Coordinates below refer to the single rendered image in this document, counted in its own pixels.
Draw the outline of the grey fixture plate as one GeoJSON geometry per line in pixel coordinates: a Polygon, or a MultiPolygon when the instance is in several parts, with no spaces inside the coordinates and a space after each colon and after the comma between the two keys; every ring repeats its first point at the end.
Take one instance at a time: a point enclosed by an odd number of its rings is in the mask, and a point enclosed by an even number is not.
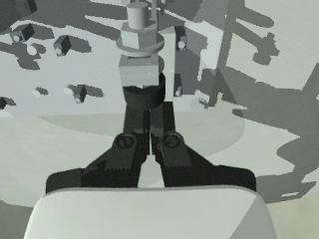
{"type": "MultiPolygon", "coordinates": [[[[116,41],[128,12],[121,0],[35,0],[37,11],[0,33],[0,97],[7,102],[0,118],[124,114],[126,102],[116,41]],[[9,35],[31,23],[35,34],[13,44],[9,35]],[[53,44],[68,35],[71,48],[57,57],[53,44]],[[36,55],[27,47],[39,46],[36,55]],[[85,85],[87,94],[76,104],[66,85],[85,85]],[[39,87],[43,93],[35,97],[39,87]]],[[[173,97],[174,112],[194,112],[190,102],[205,100],[207,111],[218,65],[230,0],[174,0],[167,3],[159,24],[183,26],[186,51],[175,51],[182,97],[173,97]]],[[[202,111],[202,112],[203,112],[202,111]]]]}

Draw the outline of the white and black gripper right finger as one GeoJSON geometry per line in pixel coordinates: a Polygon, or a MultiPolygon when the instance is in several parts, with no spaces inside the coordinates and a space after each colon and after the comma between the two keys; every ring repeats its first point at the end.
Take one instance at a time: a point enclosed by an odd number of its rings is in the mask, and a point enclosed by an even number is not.
{"type": "Polygon", "coordinates": [[[184,143],[182,135],[175,131],[172,102],[163,102],[151,110],[151,142],[164,187],[223,184],[256,191],[256,178],[251,170],[213,165],[184,143]]]}

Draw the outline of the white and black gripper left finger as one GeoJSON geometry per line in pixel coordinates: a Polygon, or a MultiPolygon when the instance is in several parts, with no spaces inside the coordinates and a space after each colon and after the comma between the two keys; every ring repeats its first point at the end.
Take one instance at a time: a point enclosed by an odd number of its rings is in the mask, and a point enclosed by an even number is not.
{"type": "Polygon", "coordinates": [[[124,130],[115,137],[112,147],[86,168],[52,173],[45,194],[70,187],[138,188],[142,164],[150,155],[150,121],[150,110],[139,111],[127,105],[124,130]]]}

